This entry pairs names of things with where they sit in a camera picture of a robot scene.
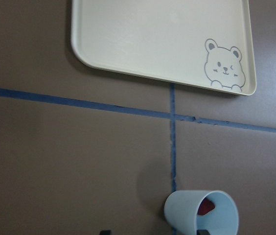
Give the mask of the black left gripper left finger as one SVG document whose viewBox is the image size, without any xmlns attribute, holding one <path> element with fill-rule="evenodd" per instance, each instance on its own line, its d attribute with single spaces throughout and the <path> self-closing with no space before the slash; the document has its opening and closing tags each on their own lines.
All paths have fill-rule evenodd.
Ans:
<svg viewBox="0 0 276 235">
<path fill-rule="evenodd" d="M 111 230 L 102 230 L 99 235 L 111 235 Z"/>
</svg>

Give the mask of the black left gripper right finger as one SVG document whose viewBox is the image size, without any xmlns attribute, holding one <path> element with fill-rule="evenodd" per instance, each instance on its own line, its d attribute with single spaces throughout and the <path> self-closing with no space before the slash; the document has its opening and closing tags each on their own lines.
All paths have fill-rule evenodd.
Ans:
<svg viewBox="0 0 276 235">
<path fill-rule="evenodd" d="M 209 235 L 208 230 L 197 230 L 197 235 Z"/>
</svg>

